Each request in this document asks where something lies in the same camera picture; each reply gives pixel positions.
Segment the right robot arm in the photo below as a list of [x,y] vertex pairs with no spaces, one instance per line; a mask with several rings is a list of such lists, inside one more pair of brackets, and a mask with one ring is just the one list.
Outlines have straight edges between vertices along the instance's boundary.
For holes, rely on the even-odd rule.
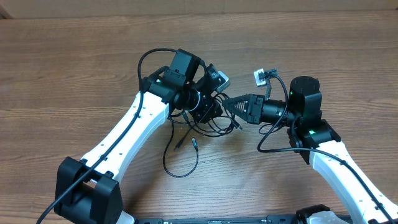
[[288,151],[299,153],[346,207],[353,223],[397,223],[397,205],[370,181],[350,156],[337,132],[322,118],[322,94],[316,78],[294,78],[284,101],[268,95],[224,100],[226,110],[250,124],[288,129]]

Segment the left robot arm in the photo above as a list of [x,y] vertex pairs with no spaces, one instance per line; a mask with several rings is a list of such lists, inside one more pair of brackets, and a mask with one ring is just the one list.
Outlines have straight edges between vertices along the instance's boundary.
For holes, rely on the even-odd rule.
[[66,157],[57,171],[54,211],[73,223],[135,223],[124,211],[120,183],[150,135],[174,110],[188,112],[197,123],[222,114],[213,92],[229,86],[228,77],[196,55],[173,50],[169,66],[138,76],[139,92],[110,133],[81,159]]

